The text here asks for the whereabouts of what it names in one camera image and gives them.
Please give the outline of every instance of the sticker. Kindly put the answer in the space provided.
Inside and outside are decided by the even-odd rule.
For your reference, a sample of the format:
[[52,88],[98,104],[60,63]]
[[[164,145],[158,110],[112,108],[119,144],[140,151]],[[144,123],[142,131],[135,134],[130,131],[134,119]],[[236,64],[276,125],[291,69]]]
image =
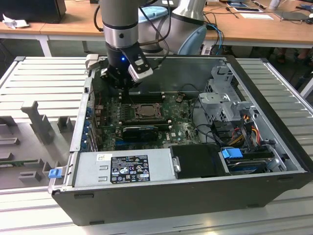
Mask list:
[[112,153],[97,154],[97,161],[110,161],[112,156]]
[[[170,5],[174,5],[174,2],[172,0],[170,0],[169,2],[170,2]],[[162,3],[168,5],[167,0],[162,0]]]
[[0,165],[0,168],[7,168],[7,167],[13,167],[12,164],[3,164],[3,165]]
[[150,181],[148,155],[126,157],[112,157],[112,154],[109,155],[111,160],[110,181],[112,184]]

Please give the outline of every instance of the computer case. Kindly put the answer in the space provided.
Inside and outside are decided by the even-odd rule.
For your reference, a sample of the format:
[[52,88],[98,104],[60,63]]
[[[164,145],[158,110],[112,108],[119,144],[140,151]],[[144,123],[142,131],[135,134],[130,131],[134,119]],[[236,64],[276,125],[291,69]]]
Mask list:
[[57,24],[66,12],[64,0],[6,0],[0,1],[2,14],[15,20]]

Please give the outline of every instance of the motherboard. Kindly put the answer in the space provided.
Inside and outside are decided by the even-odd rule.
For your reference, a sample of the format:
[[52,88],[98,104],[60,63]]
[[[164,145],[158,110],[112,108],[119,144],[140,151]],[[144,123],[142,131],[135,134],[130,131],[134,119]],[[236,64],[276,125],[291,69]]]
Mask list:
[[100,151],[168,148],[200,143],[181,94],[107,97],[96,106]]

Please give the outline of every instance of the blue cable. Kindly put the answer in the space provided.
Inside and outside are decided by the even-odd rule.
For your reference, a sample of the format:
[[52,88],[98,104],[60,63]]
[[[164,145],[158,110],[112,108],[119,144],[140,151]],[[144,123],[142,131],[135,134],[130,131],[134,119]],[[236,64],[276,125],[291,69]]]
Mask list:
[[211,26],[212,28],[214,28],[214,29],[218,32],[218,34],[219,34],[219,37],[220,37],[220,45],[219,45],[219,49],[218,49],[218,51],[219,51],[219,50],[221,49],[221,47],[222,47],[222,33],[221,33],[221,31],[220,31],[218,28],[216,28],[214,25],[209,24],[209,23],[208,23],[208,25]]

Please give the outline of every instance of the warning label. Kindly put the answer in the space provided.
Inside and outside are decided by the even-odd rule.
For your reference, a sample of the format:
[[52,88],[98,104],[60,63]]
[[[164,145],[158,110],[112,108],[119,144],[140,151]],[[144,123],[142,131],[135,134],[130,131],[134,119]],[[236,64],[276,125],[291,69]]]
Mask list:
[[112,157],[110,181],[112,184],[150,181],[148,156]]

